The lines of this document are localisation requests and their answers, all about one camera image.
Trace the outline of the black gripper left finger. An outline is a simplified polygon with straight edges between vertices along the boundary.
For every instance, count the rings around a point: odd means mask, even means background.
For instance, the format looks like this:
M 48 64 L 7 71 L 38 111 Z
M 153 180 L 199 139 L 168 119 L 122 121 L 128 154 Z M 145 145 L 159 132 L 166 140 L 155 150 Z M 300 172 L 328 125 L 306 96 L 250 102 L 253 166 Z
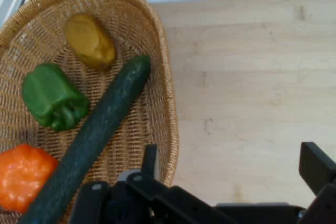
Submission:
M 140 169 L 124 172 L 114 186 L 97 181 L 84 184 L 70 223 L 235 223 L 235 220 L 180 187 L 156 180 L 159 151 L 145 147 Z

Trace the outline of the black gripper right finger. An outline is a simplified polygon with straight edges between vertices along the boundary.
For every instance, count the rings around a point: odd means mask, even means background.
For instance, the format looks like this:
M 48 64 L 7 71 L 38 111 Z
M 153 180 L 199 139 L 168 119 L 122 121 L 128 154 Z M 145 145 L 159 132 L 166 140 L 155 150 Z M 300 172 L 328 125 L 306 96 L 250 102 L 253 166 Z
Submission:
M 299 223 L 335 223 L 335 162 L 314 142 L 303 142 L 299 174 L 316 196 Z

